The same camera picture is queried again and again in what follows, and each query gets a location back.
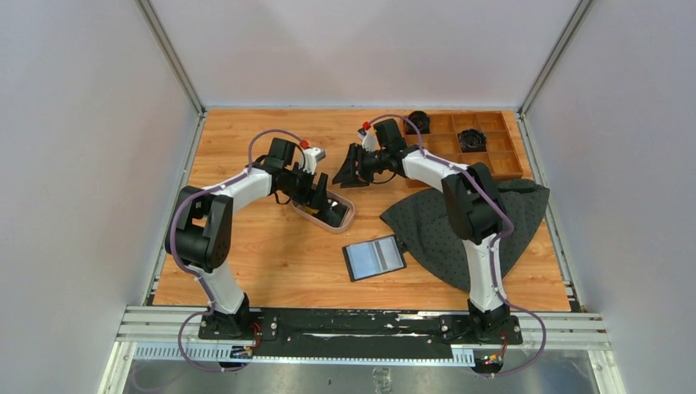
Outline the pink oval card tray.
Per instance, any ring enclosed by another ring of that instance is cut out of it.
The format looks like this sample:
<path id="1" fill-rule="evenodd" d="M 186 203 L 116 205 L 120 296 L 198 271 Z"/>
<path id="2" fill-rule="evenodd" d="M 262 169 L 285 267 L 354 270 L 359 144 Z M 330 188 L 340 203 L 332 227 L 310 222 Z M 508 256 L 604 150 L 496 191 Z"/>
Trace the pink oval card tray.
<path id="1" fill-rule="evenodd" d="M 313 213 L 306 205 L 291 201 L 294 212 L 314 225 L 332 234 L 346 232 L 355 219 L 355 205 L 341 195 L 327 192 L 328 206 Z"/>

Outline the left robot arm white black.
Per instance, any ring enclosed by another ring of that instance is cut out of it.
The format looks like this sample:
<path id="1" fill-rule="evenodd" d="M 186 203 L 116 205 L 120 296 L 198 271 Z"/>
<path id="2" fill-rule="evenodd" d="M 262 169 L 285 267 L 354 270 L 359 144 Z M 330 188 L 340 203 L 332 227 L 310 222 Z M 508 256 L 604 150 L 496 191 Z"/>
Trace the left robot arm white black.
<path id="1" fill-rule="evenodd" d="M 283 193 L 301 212 L 326 227 L 343 221 L 331 201 L 327 174 L 318 172 L 324 149 L 275 138 L 267 154 L 251 160 L 237 176 L 208 188 L 186 186 L 178 195 L 165 249 L 179 268 L 195 277 L 210 304 L 209 315 L 232 339 L 251 329 L 248 296 L 227 266 L 235 212 L 269 195 Z"/>

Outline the black card holder wallet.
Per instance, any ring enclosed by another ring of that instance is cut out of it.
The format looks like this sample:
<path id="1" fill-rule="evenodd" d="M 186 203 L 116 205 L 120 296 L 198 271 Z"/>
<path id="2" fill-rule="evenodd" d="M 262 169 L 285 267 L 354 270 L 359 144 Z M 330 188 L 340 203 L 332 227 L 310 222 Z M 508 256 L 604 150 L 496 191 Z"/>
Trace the black card holder wallet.
<path id="1" fill-rule="evenodd" d="M 395 235 L 363 241 L 342 248 L 349 278 L 361 281 L 406 268 L 405 250 Z"/>

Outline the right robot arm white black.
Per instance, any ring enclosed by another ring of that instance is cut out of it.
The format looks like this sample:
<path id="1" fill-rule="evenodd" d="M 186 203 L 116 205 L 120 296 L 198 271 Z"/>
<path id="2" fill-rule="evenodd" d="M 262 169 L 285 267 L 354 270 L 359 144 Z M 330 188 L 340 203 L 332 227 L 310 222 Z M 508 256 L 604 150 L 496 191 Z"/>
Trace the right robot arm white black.
<path id="1" fill-rule="evenodd" d="M 359 142 L 350 144 L 332 184 L 369 186 L 375 174 L 389 171 L 440 191 L 449 225 L 465 247 L 470 279 L 469 315 L 459 328 L 443 324 L 442 336 L 472 337 L 483 343 L 501 338 L 511 307 L 502 285 L 499 246 L 514 225 L 501 205 L 496 183 L 482 163 L 454 163 L 429 153 L 421 143 L 407 144 L 397 119 L 396 114 L 384 114 L 365 122 L 358 130 Z"/>

